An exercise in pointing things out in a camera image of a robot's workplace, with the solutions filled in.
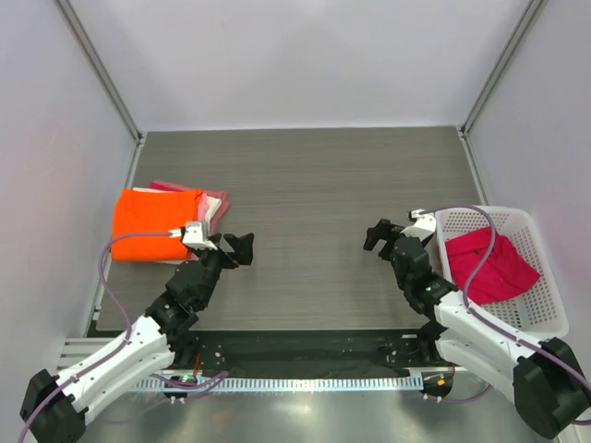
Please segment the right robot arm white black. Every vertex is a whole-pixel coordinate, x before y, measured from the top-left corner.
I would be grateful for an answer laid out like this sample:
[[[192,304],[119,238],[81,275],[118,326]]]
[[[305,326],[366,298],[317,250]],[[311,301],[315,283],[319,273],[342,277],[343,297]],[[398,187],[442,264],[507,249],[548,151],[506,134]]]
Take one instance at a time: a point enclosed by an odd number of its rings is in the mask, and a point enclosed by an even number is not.
[[[581,416],[590,408],[590,383],[571,347],[559,338],[536,341],[471,304],[430,265],[425,246],[434,233],[431,217],[417,217],[407,227],[382,219],[368,228],[363,245],[370,251],[384,244],[380,258],[392,265],[411,308],[428,319],[433,333],[416,342],[418,358],[427,365],[443,359],[474,373],[543,438],[585,425]]]

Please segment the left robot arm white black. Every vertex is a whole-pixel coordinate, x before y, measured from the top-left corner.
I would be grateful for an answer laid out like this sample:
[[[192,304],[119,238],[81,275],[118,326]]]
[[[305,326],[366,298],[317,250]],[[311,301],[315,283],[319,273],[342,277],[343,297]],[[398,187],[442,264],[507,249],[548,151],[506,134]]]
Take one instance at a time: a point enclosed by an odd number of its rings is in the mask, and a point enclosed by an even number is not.
[[[197,259],[178,265],[163,293],[101,349],[56,375],[43,369],[30,379],[19,412],[20,441],[33,435],[39,442],[76,442],[106,406],[143,378],[195,361],[190,329],[222,272],[251,264],[255,235],[203,237],[189,224],[153,237],[173,238]]]

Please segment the magenta red t shirt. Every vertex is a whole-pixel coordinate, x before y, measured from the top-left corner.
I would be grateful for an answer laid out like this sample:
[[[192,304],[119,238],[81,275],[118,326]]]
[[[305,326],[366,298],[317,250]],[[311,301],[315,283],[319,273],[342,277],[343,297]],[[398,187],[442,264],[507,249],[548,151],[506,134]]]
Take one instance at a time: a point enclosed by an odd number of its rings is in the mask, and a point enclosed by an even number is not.
[[[460,289],[465,289],[485,256],[490,239],[491,229],[485,227],[445,243],[452,279]],[[468,297],[478,305],[508,301],[527,293],[539,278],[539,272],[521,257],[511,240],[496,233],[490,255],[471,280]]]

